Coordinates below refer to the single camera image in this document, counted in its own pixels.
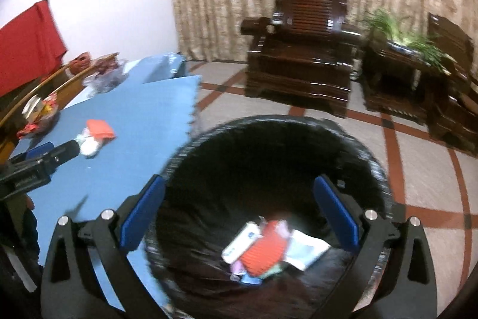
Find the blue table cloth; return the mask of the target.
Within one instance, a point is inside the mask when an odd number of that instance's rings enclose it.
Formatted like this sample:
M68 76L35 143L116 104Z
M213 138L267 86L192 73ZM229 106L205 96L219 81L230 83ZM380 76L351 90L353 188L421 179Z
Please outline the blue table cloth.
M45 137L55 146L71 140L89 119L105 120L116 137L97 155L65 163L49 184L31 192L41 262L60 216L86 221L116 209L164 168L189 140L200 84L195 74L150 83L128 77L125 86L61 112Z

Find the orange foam fruit net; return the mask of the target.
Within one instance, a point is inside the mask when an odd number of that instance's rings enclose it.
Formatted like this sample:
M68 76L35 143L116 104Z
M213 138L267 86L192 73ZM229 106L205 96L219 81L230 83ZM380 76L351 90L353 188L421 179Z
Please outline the orange foam fruit net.
M271 220L264 225L261 236L239 258L247 274L259 278L280 263L288 248L289 238L286 220Z

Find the red snack packets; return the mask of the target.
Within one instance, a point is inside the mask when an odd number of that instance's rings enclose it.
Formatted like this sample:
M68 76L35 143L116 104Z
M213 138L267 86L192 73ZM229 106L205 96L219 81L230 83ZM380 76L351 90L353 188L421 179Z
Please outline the red snack packets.
M21 114L26 125L16 133L18 139L43 134L52 126L53 120L58 114L57 93L52 92L46 98L41 98L39 95L32 96L25 104Z

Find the white blue medicine box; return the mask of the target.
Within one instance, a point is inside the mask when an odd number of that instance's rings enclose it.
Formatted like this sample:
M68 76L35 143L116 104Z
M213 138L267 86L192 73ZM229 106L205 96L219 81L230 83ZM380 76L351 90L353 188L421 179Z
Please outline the white blue medicine box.
M330 245L326 241L294 229L284 252L283 261L300 271L305 271L329 248Z

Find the black lined trash bin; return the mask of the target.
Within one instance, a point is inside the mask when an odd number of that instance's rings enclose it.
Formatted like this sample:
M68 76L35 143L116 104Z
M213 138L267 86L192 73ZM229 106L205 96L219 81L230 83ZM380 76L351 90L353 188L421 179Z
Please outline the black lined trash bin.
M146 235L152 275L193 318L311 318L349 269L313 195L327 176L364 209L392 215L387 173L331 120L255 116L192 139L162 170L165 200ZM327 241L308 270L288 268L254 287L232 281L222 250L249 221L284 219Z

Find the glass fruit bowl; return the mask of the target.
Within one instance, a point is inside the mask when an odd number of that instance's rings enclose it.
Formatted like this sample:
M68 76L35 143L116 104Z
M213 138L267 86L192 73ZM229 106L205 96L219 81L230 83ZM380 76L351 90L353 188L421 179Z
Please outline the glass fruit bowl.
M126 60L115 58L118 65L117 70L105 75L98 75L95 68L93 74L83 79L83 86L91 87L93 94L99 94L109 92L123 83L126 79L126 74L124 73Z

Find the red cloth cover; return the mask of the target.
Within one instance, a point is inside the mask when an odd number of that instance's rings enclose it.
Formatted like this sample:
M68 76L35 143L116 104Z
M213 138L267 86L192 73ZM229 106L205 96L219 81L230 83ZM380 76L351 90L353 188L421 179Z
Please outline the red cloth cover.
M38 1L1 28L0 50L1 95L59 69L67 48L49 0Z

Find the small red foam net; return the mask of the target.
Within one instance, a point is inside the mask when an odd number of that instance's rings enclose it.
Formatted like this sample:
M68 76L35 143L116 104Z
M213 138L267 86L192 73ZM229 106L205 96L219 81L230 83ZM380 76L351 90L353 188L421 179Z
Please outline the small red foam net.
M114 139L113 128L105 120L90 119L86 122L89 134L96 140Z

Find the dark wooden side table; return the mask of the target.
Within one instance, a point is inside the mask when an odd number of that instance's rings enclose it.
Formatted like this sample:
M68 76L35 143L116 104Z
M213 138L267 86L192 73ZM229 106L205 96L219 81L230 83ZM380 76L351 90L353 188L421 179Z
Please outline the dark wooden side table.
M440 93L445 72L425 62L420 53L392 42L369 42L361 64L364 104L370 111L425 124Z

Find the white gold small box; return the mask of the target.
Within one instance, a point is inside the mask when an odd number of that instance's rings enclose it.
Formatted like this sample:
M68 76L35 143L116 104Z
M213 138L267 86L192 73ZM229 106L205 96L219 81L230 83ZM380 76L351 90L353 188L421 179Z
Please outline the white gold small box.
M35 114L36 112L41 112L43 109L43 99L41 99L40 96L38 95L33 95L25 104L23 110L22 110L22 115L25 118L30 117L32 114Z

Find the wooden sideboard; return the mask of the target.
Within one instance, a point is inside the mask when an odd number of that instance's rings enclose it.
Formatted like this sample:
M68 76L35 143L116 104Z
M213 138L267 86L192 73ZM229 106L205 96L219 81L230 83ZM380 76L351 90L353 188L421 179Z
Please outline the wooden sideboard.
M55 92L58 97L59 108L63 109L84 89L83 79L96 72L96 62L98 60L114 59L117 55L118 53L113 53L98 57L91 63L89 68L72 76L69 76L67 72L69 65L64 65L44 79L38 78L25 84L21 89L17 90L16 96L10 94L13 100L9 103L7 103L6 97L3 96L1 99L1 162L6 161L10 157L18 144L19 139L16 133L25 125L21 117L21 111L33 95L46 97L51 92Z

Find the dark red apple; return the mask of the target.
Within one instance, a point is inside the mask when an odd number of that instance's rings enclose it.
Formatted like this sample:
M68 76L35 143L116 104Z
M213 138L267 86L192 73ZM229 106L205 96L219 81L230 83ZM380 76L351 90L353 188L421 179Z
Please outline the dark red apple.
M98 75L105 75L111 71L115 71L118 68L116 58L102 59L95 64L95 68Z

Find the pink face mask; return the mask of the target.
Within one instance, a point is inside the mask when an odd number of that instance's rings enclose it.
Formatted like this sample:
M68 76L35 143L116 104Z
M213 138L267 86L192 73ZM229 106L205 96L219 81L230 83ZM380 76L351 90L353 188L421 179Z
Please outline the pink face mask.
M241 277L247 273L246 268L240 260L236 260L230 264L230 271L232 275Z

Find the glass snack bowl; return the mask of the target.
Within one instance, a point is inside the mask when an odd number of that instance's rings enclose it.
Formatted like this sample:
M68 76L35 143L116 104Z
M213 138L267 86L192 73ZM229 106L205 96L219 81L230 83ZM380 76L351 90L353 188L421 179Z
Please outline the glass snack bowl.
M41 111L32 123L26 124L23 129L16 133L18 139L32 138L48 132L55 120L59 118L58 105L47 106Z

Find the green potted plant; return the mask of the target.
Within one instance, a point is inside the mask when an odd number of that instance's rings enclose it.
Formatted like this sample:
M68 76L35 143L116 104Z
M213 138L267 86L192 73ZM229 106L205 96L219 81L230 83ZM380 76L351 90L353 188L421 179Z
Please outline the green potted plant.
M446 74L449 71L443 64L446 54L437 48L429 36L402 29L402 22L407 19L396 18L384 8L368 11L363 23L369 36L369 43L378 48L403 49L406 54L417 57L427 65Z

